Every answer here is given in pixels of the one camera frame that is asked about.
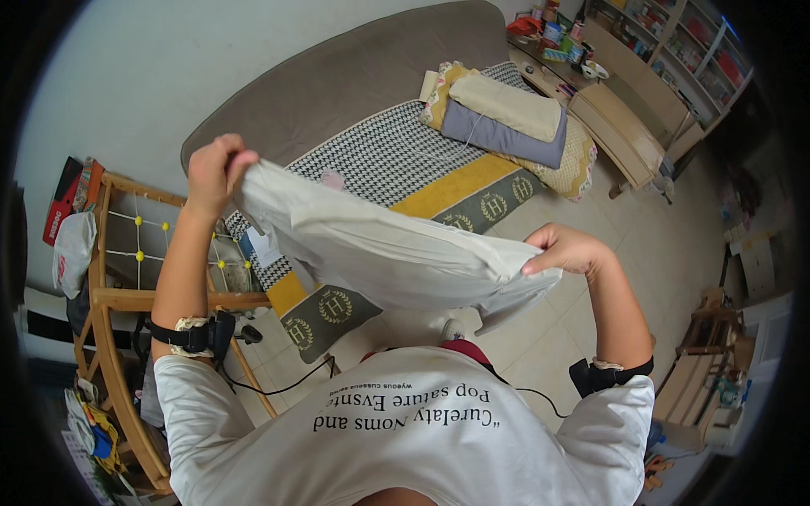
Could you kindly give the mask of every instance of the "sneaker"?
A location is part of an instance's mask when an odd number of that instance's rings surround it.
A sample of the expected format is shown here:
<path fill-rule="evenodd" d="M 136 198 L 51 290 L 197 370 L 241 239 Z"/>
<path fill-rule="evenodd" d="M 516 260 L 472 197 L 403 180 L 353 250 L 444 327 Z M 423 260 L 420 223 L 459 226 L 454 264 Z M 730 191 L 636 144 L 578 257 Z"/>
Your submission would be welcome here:
<path fill-rule="evenodd" d="M 460 320 L 450 318 L 441 331 L 441 340 L 455 341 L 456 339 L 464 339 L 464 324 Z"/>

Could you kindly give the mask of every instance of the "gray sofa cushion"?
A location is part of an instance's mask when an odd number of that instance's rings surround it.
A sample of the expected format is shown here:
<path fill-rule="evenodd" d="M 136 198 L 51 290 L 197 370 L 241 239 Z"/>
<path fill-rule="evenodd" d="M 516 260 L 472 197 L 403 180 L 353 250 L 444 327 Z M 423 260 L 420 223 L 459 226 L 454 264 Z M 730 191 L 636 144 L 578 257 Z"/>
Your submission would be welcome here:
<path fill-rule="evenodd" d="M 236 132 L 268 160 L 290 164 L 375 113 L 415 100 L 426 70 L 459 60 L 483 69 L 509 60 L 501 10 L 475 0 L 400 12 L 291 57 L 214 111 L 181 150 Z"/>

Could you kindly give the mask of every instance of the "folded blanket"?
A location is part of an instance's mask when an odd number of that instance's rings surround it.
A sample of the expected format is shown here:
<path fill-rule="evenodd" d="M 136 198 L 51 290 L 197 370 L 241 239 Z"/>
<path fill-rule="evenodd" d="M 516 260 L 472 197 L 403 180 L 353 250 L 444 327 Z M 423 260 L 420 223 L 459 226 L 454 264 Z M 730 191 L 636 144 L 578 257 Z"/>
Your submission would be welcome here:
<path fill-rule="evenodd" d="M 567 124 L 568 114 L 563 112 L 560 115 L 560 124 L 557 126 L 554 140 L 542 142 L 491 118 L 481 116 L 450 99 L 447 101 L 441 134 L 461 142 L 470 139 L 470 144 L 473 146 L 528 159 L 557 170 L 560 168 L 562 151 L 565 148 Z"/>
<path fill-rule="evenodd" d="M 554 99 L 469 74 L 450 87 L 450 98 L 529 137 L 552 142 L 562 114 Z"/>

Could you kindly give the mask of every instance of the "red shorts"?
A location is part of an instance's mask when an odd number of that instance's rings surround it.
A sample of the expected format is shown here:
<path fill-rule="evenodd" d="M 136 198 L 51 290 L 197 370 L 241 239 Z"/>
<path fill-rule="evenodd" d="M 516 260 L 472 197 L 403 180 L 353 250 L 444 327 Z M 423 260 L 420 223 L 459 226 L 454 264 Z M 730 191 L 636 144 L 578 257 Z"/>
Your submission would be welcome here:
<path fill-rule="evenodd" d="M 486 355 L 484 355 L 484 352 L 481 351 L 481 349 L 478 348 L 474 343 L 467 341 L 465 339 L 455 339 L 454 341 L 442 341 L 439 347 L 445 348 L 446 350 L 453 350 L 457 351 L 458 353 L 463 353 L 464 355 L 470 357 L 479 364 L 490 365 L 489 359 L 487 358 Z M 370 351 L 366 353 L 365 356 L 360 361 L 362 362 L 363 360 L 366 360 L 368 357 L 374 355 L 375 353 L 381 352 Z"/>

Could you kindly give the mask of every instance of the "pillow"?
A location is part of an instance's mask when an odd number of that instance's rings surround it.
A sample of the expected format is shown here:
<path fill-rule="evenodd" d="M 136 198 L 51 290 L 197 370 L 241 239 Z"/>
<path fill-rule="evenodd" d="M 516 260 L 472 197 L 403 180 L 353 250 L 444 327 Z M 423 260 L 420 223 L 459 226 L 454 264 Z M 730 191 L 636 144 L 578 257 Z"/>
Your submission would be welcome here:
<path fill-rule="evenodd" d="M 542 142 L 486 116 L 481 116 L 450 98 L 447 100 L 447 112 L 445 121 L 441 125 L 441 134 L 461 142 L 469 139 L 473 146 L 514 155 L 557 170 L 560 168 L 562 152 L 565 148 L 567 120 L 568 114 L 563 111 L 554 140 Z"/>
<path fill-rule="evenodd" d="M 571 202 L 580 202 L 590 188 L 590 172 L 596 161 L 596 144 L 585 131 L 577 118 L 568 116 L 565 128 L 565 148 L 560 161 L 560 169 L 537 164 L 514 155 L 493 152 L 501 158 L 511 160 L 533 172 L 544 185 L 551 187 L 560 196 Z"/>
<path fill-rule="evenodd" d="M 481 74 L 457 79 L 450 98 L 542 142 L 553 142 L 560 125 L 562 110 L 556 100 Z"/>
<path fill-rule="evenodd" d="M 419 115 L 419 121 L 425 125 L 441 131 L 441 123 L 445 120 L 447 110 L 447 96 L 450 93 L 450 86 L 458 79 L 468 74 L 478 74 L 478 70 L 468 70 L 461 62 L 443 62 L 439 65 L 439 77 L 436 80 L 436 87 L 428 97 L 424 105 L 424 110 Z"/>

